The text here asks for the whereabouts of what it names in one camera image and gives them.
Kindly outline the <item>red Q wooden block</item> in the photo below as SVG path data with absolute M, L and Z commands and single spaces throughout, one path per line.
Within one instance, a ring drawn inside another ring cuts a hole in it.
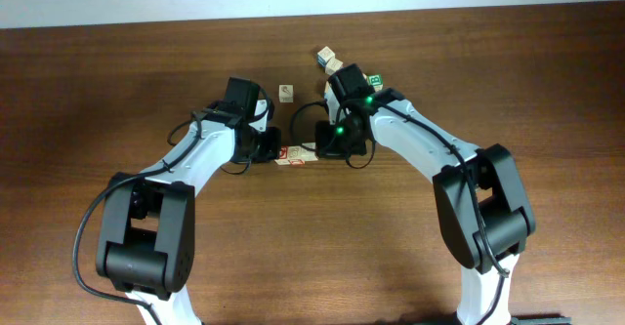
M 277 165 L 289 165 L 288 159 L 288 146 L 282 146 L 279 151 L 278 157 L 274 160 Z

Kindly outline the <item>snail picture wooden block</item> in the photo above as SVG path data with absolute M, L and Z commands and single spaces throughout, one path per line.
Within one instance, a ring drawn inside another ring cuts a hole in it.
M 306 150 L 301 146 L 288 146 L 286 160 L 289 165 L 304 165 L 306 163 Z

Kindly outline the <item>green R wooden block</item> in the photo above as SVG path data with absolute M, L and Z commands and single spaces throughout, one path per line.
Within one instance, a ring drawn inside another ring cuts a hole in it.
M 305 162 L 317 161 L 316 144 L 314 142 L 305 142 L 302 144 L 301 157 Z

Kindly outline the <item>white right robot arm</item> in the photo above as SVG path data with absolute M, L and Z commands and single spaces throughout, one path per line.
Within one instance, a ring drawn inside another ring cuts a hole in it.
M 458 324 L 510 324 L 514 268 L 536 230 L 512 153 L 481 148 L 445 132 L 393 88 L 376 91 L 351 64 L 328 78 L 328 120 L 315 126 L 320 157 L 349 160 L 365 145 L 389 148 L 433 186 L 438 225 L 461 266 Z

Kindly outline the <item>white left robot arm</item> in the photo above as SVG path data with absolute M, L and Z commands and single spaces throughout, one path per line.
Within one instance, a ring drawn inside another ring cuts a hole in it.
M 136 305 L 146 323 L 199 323 L 187 288 L 195 198 L 225 164 L 250 167 L 277 157 L 272 113 L 260 85 L 232 77 L 224 97 L 194 112 L 187 133 L 157 163 L 116 174 L 98 197 L 104 212 L 97 274 L 111 281 L 113 299 Z

